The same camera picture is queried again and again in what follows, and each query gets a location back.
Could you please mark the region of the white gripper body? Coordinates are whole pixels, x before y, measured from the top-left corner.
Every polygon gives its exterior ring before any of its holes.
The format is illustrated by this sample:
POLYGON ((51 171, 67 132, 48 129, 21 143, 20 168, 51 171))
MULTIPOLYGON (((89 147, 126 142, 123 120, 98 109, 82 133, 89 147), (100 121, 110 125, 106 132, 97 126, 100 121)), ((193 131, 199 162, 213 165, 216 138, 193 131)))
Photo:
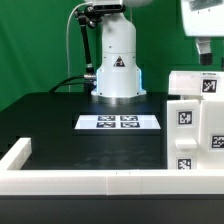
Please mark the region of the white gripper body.
POLYGON ((224 37, 224 0, 180 0, 185 34, 224 37))

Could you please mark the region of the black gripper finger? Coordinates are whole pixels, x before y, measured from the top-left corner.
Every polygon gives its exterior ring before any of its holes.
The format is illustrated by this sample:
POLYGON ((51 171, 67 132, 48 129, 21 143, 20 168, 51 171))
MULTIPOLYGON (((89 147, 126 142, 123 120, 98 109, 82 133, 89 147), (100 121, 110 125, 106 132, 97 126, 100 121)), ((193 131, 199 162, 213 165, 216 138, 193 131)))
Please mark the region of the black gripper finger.
POLYGON ((203 66, 211 65, 213 62, 213 54, 211 51, 211 38, 197 37, 196 48, 199 55, 199 63, 203 66))

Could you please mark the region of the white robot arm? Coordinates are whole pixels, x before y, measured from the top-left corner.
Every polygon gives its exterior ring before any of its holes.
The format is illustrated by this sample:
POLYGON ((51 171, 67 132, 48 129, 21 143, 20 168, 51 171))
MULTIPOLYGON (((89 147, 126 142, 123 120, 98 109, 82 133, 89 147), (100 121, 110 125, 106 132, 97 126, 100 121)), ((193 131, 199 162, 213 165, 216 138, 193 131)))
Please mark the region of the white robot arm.
MULTIPOLYGON (((84 18, 90 26, 102 25, 102 64, 96 71, 96 101, 110 104, 136 102, 146 91, 136 64, 136 28, 126 19, 128 8, 144 7, 154 0, 84 0, 84 18)), ((210 41, 224 37, 224 0, 180 0, 183 28, 196 39, 199 63, 212 63, 210 41)))

